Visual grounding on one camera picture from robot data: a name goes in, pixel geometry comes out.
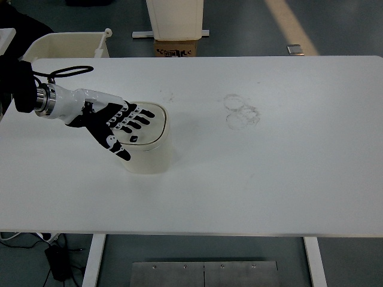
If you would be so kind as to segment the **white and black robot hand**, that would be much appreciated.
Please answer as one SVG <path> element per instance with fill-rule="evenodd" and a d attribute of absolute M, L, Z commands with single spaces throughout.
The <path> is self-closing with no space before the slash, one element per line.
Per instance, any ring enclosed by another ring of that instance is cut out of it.
<path fill-rule="evenodd" d="M 138 137 L 133 133 L 155 117 L 153 112 L 119 96 L 86 89 L 71 91 L 57 85 L 50 88 L 55 91 L 56 102 L 49 119 L 60 119 L 69 127 L 86 128 L 101 146 L 125 161 L 131 156 L 114 132 L 123 131 L 136 142 Z"/>

